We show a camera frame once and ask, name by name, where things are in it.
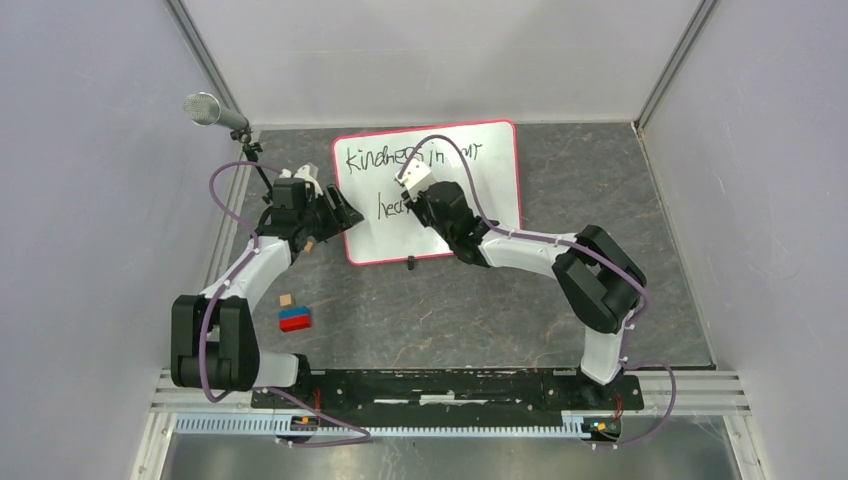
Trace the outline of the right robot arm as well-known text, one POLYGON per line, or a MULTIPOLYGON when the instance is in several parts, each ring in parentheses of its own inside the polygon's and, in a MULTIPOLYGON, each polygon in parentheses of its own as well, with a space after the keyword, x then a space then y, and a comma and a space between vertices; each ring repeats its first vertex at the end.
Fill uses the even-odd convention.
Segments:
POLYGON ((625 362, 624 331, 645 307, 647 281, 605 230, 589 225, 577 234, 559 236, 510 230, 475 214, 456 182, 425 178, 405 181, 402 188, 405 206, 461 262, 556 280, 585 326, 577 382, 580 400, 602 408, 617 396, 616 380, 625 362))

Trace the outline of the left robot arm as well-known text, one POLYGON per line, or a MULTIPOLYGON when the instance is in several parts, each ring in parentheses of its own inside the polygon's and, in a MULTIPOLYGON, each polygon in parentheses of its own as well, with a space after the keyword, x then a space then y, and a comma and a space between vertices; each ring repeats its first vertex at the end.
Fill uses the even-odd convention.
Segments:
POLYGON ((334 184, 279 178, 247 247, 226 273, 171 310, 171 379, 178 387, 250 391, 276 387, 290 407, 306 405, 313 379, 300 372, 305 357, 263 351, 252 313, 271 284, 305 250, 363 221, 334 184))

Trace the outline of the pink framed whiteboard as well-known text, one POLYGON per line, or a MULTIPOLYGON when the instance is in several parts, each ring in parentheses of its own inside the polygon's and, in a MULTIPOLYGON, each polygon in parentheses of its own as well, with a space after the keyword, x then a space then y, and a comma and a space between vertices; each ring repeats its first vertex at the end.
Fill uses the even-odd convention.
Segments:
POLYGON ((506 227, 523 224, 516 128, 509 120, 347 135, 332 149, 338 189, 364 218, 344 234, 355 266, 451 255, 407 198, 428 217, 463 227, 479 215, 506 227))

